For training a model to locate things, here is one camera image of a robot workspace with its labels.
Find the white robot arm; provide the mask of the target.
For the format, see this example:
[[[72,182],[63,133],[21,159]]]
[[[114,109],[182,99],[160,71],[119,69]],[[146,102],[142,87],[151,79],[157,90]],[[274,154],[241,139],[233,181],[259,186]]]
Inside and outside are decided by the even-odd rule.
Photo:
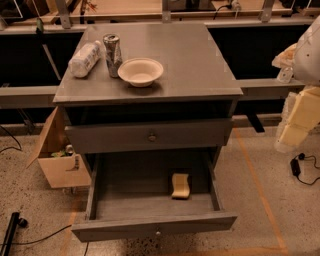
[[[305,85],[285,100],[275,142],[275,148],[285,153],[296,149],[320,123],[320,16],[297,43],[274,58],[272,65],[280,69],[279,82],[294,78]]]

